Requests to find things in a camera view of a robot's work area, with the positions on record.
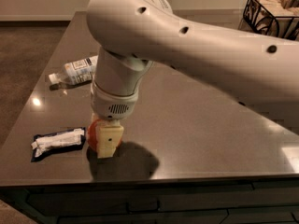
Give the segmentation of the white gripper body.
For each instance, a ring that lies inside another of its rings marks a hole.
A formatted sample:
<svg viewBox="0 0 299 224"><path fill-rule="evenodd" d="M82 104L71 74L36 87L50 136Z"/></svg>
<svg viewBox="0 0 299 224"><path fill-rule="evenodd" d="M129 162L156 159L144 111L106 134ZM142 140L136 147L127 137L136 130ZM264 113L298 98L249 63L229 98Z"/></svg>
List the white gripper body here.
<svg viewBox="0 0 299 224"><path fill-rule="evenodd" d="M135 108L138 93L129 96L117 96L100 89L93 81L91 85L91 106L93 113L100 119L125 119Z"/></svg>

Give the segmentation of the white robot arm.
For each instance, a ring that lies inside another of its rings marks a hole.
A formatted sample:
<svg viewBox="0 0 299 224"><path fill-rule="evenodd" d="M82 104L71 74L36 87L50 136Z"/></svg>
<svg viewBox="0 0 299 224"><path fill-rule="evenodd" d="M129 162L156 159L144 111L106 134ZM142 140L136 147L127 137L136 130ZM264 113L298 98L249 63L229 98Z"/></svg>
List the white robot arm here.
<svg viewBox="0 0 299 224"><path fill-rule="evenodd" d="M88 143L99 158L112 157L120 144L120 121L133 113L141 79L153 63L298 131L297 42L184 20L166 0L90 0L87 24L100 45L88 129Z"/></svg>

